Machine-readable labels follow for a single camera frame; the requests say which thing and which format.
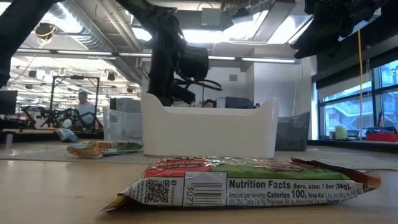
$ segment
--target exposed ductwork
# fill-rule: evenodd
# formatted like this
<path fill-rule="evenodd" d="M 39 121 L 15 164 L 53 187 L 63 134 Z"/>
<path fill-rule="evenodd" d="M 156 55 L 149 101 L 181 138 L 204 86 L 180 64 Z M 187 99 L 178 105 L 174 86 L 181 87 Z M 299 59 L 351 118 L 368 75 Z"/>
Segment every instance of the exposed ductwork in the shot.
<path fill-rule="evenodd" d="M 82 26 L 82 30 L 79 32 L 82 36 L 75 36 L 73 38 L 87 47 L 87 49 L 99 52 L 117 51 L 74 1 L 57 3 L 51 7 L 49 13 L 60 20 L 66 20 L 72 15 Z M 127 80 L 141 85 L 142 77 L 139 74 L 143 71 L 139 71 L 134 65 L 130 66 L 125 60 L 119 57 L 116 60 L 108 60 L 108 62 L 118 68 Z"/>

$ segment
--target white plastic bin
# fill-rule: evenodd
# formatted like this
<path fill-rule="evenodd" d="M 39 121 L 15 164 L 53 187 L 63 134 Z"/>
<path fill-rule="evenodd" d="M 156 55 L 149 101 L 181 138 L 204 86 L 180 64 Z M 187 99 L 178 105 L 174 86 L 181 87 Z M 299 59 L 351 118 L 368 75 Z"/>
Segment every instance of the white plastic bin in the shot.
<path fill-rule="evenodd" d="M 106 141 L 142 141 L 141 114 L 104 108 L 104 139 Z"/>
<path fill-rule="evenodd" d="M 142 94 L 144 153 L 148 156 L 273 158 L 279 101 L 259 109 L 163 107 Z"/>

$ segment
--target gray storage bin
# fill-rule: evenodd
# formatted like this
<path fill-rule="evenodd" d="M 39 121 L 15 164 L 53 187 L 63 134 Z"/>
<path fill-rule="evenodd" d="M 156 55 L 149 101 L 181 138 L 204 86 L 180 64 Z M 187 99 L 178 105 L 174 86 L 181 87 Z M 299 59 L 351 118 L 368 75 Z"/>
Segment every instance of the gray storage bin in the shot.
<path fill-rule="evenodd" d="M 310 127 L 310 112 L 279 118 L 276 134 L 276 151 L 305 151 Z"/>

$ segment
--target desk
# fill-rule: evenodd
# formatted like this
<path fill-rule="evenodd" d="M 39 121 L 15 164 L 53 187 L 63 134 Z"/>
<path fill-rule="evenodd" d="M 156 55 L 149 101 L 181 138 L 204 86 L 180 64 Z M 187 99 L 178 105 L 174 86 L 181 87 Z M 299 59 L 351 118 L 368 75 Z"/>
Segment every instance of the desk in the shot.
<path fill-rule="evenodd" d="M 97 213 L 146 165 L 0 160 L 1 223 L 398 223 L 398 172 L 336 205 Z"/>

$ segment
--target barcode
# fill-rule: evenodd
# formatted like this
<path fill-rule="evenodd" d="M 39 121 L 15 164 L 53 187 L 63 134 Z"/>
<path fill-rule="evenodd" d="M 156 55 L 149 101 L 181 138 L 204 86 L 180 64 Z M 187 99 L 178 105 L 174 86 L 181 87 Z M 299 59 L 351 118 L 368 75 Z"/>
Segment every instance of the barcode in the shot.
<path fill-rule="evenodd" d="M 169 202 L 169 180 L 147 180 L 145 190 L 145 203 L 168 203 Z"/>
<path fill-rule="evenodd" d="M 185 179 L 184 206 L 225 205 L 225 181 L 219 173 L 202 172 Z"/>

